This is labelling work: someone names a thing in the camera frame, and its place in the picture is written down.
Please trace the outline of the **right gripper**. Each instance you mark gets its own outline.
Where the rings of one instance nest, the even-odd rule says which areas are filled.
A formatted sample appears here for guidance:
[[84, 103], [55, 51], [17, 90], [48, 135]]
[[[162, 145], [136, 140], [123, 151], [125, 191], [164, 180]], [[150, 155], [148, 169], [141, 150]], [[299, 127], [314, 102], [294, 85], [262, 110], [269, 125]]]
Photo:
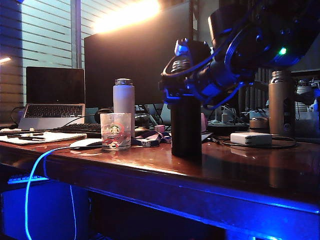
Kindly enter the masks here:
[[[189, 77], [189, 88], [185, 80]], [[169, 76], [161, 73], [159, 90], [165, 104], [177, 104], [186, 97], [197, 98], [202, 105], [222, 105], [248, 82], [248, 71], [233, 73], [223, 61], [211, 60], [190, 74]]]

